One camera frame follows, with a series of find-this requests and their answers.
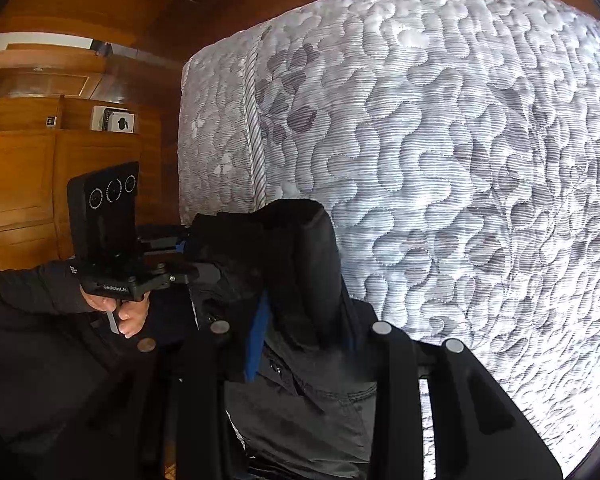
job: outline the white quilted mattress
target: white quilted mattress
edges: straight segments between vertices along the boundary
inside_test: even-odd
[[[464,341],[575,467],[600,435],[600,22],[320,0],[206,47],[182,90],[184,222],[318,200],[350,293]]]

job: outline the floor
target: floor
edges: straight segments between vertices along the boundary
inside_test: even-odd
[[[220,38],[314,0],[10,0],[0,32],[73,34],[167,58],[167,70],[124,56],[109,56],[105,77],[91,98],[151,104],[162,117],[163,194],[177,221],[177,124],[183,63]],[[563,0],[598,16],[591,0]]]

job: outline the wooden paneling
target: wooden paneling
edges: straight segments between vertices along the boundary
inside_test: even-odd
[[[54,133],[0,132],[0,231],[53,218]]]
[[[67,73],[104,72],[106,60],[93,50],[63,48],[29,48],[0,50],[0,69],[51,68]]]
[[[67,95],[90,98],[106,67],[92,50],[41,45],[0,51],[0,97]]]
[[[0,97],[0,132],[42,130],[46,118],[56,114],[57,105],[57,97]]]
[[[65,52],[68,48],[77,48],[66,45],[55,45],[51,43],[9,43],[7,50],[55,50],[56,52]]]
[[[57,259],[52,223],[0,232],[0,270],[30,269]]]
[[[10,0],[0,32],[62,32],[130,45],[173,0]]]
[[[65,95],[89,98],[101,76],[19,72],[0,82],[0,97]]]
[[[172,68],[111,54],[92,99],[135,103],[160,108],[179,116],[183,63]]]
[[[73,254],[68,223],[66,185],[74,176],[140,159],[140,137],[109,132],[57,132],[53,177],[54,221],[61,258]]]
[[[66,99],[62,127],[66,129],[85,128],[90,124],[94,106],[111,106],[109,102],[83,99]],[[137,199],[137,219],[139,223],[157,222],[161,217],[162,177],[161,177],[161,117],[158,110],[138,105],[117,105],[128,108],[135,114],[134,136],[140,141],[140,194]]]

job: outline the three camera lenses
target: three camera lenses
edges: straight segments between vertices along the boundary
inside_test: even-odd
[[[129,175],[126,177],[124,181],[124,191],[130,193],[135,189],[135,184],[137,180],[134,175]],[[106,200],[110,203],[117,202],[120,200],[122,196],[122,181],[119,178],[114,178],[111,182],[106,186],[106,193],[102,193],[102,190],[99,187],[96,187],[91,194],[88,196],[88,205],[91,209],[97,209],[102,205],[104,200],[104,196],[106,195]]]

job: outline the cabinet door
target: cabinet door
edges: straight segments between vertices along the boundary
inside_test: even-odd
[[[0,132],[0,231],[52,222],[54,133]]]
[[[57,259],[52,223],[0,231],[0,270],[30,269]]]
[[[54,220],[61,258],[73,254],[66,185],[74,176],[140,160],[140,138],[133,134],[63,130],[57,133],[53,177]]]

